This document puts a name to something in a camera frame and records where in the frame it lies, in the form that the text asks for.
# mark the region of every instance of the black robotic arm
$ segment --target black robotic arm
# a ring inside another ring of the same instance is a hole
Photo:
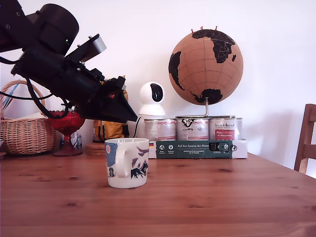
[[[78,31],[75,17],[61,6],[46,4],[26,16],[17,0],[0,0],[0,52],[18,48],[24,52],[13,75],[32,79],[69,100],[86,119],[136,121],[137,115],[123,95],[125,79],[104,80],[99,70],[84,66],[106,49],[98,34],[65,56]],[[43,111],[39,100],[34,101]]]

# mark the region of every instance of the table surface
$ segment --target table surface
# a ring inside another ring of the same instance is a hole
[[[1,237],[316,236],[316,180],[248,159],[149,160],[147,184],[108,186],[104,158],[0,163]]]

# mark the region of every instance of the white mug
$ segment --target white mug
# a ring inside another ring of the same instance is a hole
[[[146,184],[149,140],[118,138],[105,141],[108,183],[114,188],[135,188]]]

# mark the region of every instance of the box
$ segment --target box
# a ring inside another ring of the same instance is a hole
[[[151,141],[149,158],[247,158],[247,141]]]

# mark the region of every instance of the cable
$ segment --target cable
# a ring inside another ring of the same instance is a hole
[[[7,97],[10,97],[10,98],[13,98],[13,99],[18,99],[18,100],[33,100],[33,98],[31,97],[19,97],[19,96],[14,96],[14,95],[9,95],[9,94],[6,94],[2,91],[0,91],[0,94],[1,95],[4,95],[4,96],[7,96]],[[49,95],[46,95],[44,97],[40,97],[39,100],[44,100],[44,99],[47,99],[49,97],[51,97],[53,94],[49,94]]]
[[[4,64],[16,64],[18,61],[19,61],[19,60],[17,60],[17,61],[10,61],[10,60],[7,60],[7,59],[2,58],[2,57],[0,56],[0,63],[4,63]]]
[[[141,118],[141,117],[139,117],[139,118],[138,118],[138,120],[137,120],[137,123],[136,123],[136,126],[135,126],[135,133],[134,133],[134,136],[133,136],[133,138],[134,138],[134,137],[136,136],[136,131],[137,131],[137,125],[138,125],[138,123],[139,123],[139,120],[140,120],[140,118]]]
[[[30,93],[31,97],[34,100],[34,103],[37,105],[39,110],[42,111],[43,114],[45,114],[47,117],[49,117],[51,119],[62,119],[62,118],[67,116],[69,105],[68,105],[67,101],[64,98],[61,98],[64,101],[65,107],[66,107],[64,114],[62,116],[54,116],[47,110],[47,108],[45,108],[44,105],[41,104],[39,98],[36,96],[36,94],[35,94],[35,92],[33,90],[32,83],[31,83],[30,79],[28,79],[28,78],[25,78],[25,79],[27,81],[28,90],[29,90],[29,93]]]

